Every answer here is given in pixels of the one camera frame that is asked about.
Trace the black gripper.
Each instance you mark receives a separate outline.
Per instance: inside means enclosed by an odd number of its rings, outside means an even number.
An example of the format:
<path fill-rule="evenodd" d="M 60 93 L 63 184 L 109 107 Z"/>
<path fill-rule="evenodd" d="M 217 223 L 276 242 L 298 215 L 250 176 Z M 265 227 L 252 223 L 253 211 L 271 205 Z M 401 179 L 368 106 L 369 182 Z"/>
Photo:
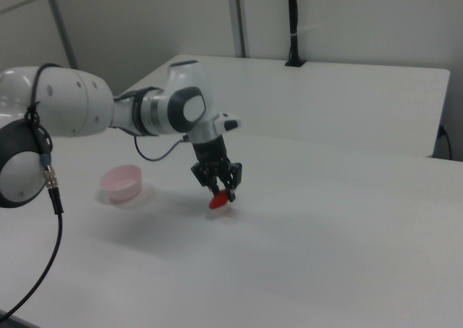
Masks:
<path fill-rule="evenodd" d="M 236 199 L 235 190 L 242 181 L 242 164 L 229 162 L 224 137 L 220 135 L 206 143 L 193 143 L 192 147 L 197 163 L 191 167 L 191 171 L 197 181 L 216 196 L 219 193 L 217 176 L 206 166 L 216 164 L 220 168 L 220 180 L 224 184 L 227 198 L 233 202 Z"/>

